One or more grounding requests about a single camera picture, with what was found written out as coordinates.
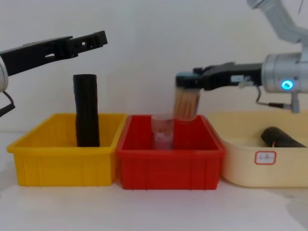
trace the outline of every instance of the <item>label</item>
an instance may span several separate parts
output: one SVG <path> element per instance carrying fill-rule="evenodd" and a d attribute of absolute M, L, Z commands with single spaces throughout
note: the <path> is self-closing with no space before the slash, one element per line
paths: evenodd
<path fill-rule="evenodd" d="M 256 152 L 255 164 L 257 165 L 274 165 L 276 163 L 276 152 L 259 151 Z"/>
<path fill-rule="evenodd" d="M 232 83 L 240 83 L 244 80 L 244 76 L 231 76 Z"/>

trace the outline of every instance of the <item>black cylindrical object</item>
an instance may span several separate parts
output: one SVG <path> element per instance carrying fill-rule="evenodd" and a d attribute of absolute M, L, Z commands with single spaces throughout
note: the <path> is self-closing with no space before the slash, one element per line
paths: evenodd
<path fill-rule="evenodd" d="M 78 147 L 99 147 L 96 75 L 74 75 Z"/>
<path fill-rule="evenodd" d="M 287 133 L 276 127 L 270 127 L 264 130 L 261 135 L 262 140 L 268 147 L 277 148 L 306 148 L 306 146 L 294 140 Z"/>

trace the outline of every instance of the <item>plastic bin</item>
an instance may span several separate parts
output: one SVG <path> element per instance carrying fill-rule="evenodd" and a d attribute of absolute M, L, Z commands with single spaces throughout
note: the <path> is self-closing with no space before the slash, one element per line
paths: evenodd
<path fill-rule="evenodd" d="M 275 126 L 308 146 L 308 111 L 227 112 L 208 119 L 227 151 L 224 178 L 245 187 L 308 187 L 308 149 L 268 148 L 261 139 Z"/>
<path fill-rule="evenodd" d="M 21 186 L 104 186 L 115 178 L 115 148 L 127 116 L 99 115 L 100 142 L 79 148 L 75 114 L 57 114 L 10 146 Z"/>
<path fill-rule="evenodd" d="M 117 154 L 124 189 L 216 189 L 224 148 L 203 116 L 175 122 L 174 150 L 153 150 L 151 116 L 129 116 Z"/>

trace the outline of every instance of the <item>yellow plastic bin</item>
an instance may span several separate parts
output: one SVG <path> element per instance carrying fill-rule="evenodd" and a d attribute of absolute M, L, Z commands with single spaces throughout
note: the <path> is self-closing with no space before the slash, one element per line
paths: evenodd
<path fill-rule="evenodd" d="M 115 178 L 115 148 L 127 116 L 100 114 L 100 147 L 79 148 L 75 114 L 56 114 L 8 146 L 21 186 L 106 186 Z"/>
<path fill-rule="evenodd" d="M 308 187 L 308 149 L 268 148 L 261 139 L 275 126 L 308 146 L 308 111 L 214 113 L 208 119 L 227 151 L 225 179 L 245 187 Z"/>

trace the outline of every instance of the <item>blue indicator light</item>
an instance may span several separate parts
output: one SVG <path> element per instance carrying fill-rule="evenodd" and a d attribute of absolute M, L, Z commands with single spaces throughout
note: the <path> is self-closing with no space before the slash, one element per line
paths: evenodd
<path fill-rule="evenodd" d="M 290 80 L 285 80 L 282 82 L 281 87 L 284 90 L 291 90 L 294 87 L 294 83 Z"/>

